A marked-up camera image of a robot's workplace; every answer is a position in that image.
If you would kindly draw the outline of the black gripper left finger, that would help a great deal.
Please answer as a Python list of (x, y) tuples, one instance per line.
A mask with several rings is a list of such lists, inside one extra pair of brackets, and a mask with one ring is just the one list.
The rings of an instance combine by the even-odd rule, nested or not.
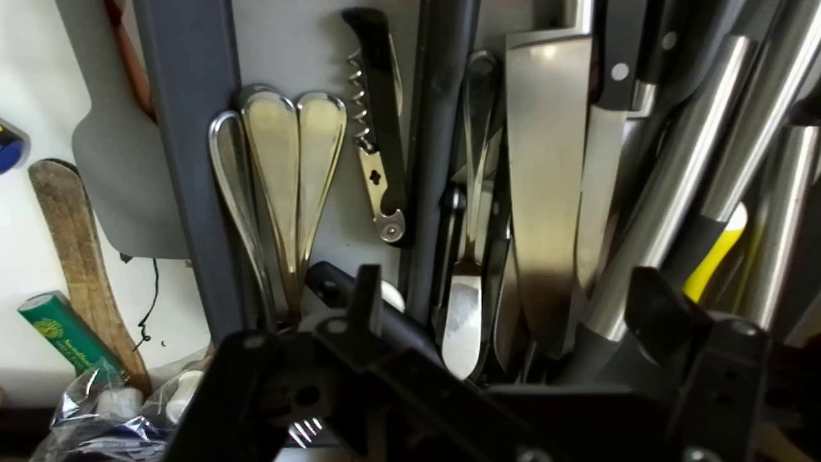
[(342, 309), (351, 316), (353, 327), (362, 327), (401, 349), (418, 351), (424, 359), (441, 368), (441, 354), (429, 334), (396, 302), (397, 289), (383, 281), (379, 264), (343, 272), (330, 263), (318, 263), (309, 270), (306, 284), (324, 306)]

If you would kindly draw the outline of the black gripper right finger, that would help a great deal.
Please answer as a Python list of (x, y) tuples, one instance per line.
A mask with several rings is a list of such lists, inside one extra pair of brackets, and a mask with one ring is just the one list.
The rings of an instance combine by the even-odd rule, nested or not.
[(654, 268), (637, 268), (628, 283), (627, 327), (645, 361), (684, 378), (713, 318)]

